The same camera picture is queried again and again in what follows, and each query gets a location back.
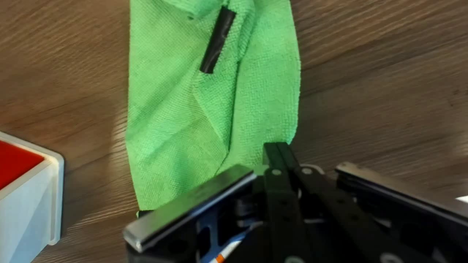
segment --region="table surface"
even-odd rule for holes
[[[295,0],[294,148],[468,194],[468,2]],[[124,261],[127,0],[0,0],[0,129],[66,156],[64,236],[37,261]]]

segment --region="screw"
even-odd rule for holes
[[[304,167],[301,169],[301,172],[310,175],[310,173],[313,173],[313,169],[310,169],[309,166],[304,166]]]
[[[404,263],[404,259],[399,258],[396,254],[383,252],[380,254],[380,263]]]
[[[274,175],[281,175],[281,169],[272,169]]]
[[[287,256],[287,259],[284,259],[284,263],[304,263],[304,259],[295,255],[290,255]]]

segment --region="green microfiber cloth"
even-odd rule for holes
[[[200,64],[236,11],[214,72]],[[291,141],[300,58],[288,0],[132,0],[127,153],[142,210]]]

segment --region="black plastic part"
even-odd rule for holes
[[[222,5],[200,65],[203,72],[214,72],[234,18],[236,11]]]
[[[404,201],[398,198],[398,192],[385,194],[377,191],[373,182],[358,179],[357,175],[350,175],[339,172],[338,186],[353,192],[360,207],[376,217],[389,220],[388,232],[389,235],[408,245],[421,254],[431,255],[434,248],[439,248],[440,254],[446,256],[450,263],[462,263],[468,258],[468,236],[467,223],[462,224],[458,220],[467,220],[464,217],[456,217],[458,220],[450,220],[443,214],[453,216],[446,210],[431,207],[439,213],[424,208],[424,204],[417,198],[410,198],[411,201]]]
[[[385,254],[411,263],[433,261],[421,254],[429,243],[420,242],[418,252],[392,239],[392,232],[382,230],[345,191],[317,172],[304,172],[287,143],[266,143],[265,153],[271,167],[263,176],[219,199],[149,251],[139,254],[129,246],[130,261],[209,261],[240,235],[244,237],[227,263],[382,261]],[[412,236],[427,227],[418,223],[402,236],[405,242],[417,242]],[[439,230],[424,236],[437,239],[450,232],[449,226]],[[459,261],[461,255],[453,249],[450,261]]]

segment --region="red and white container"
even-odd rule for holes
[[[0,132],[0,261],[29,263],[60,239],[61,154]]]

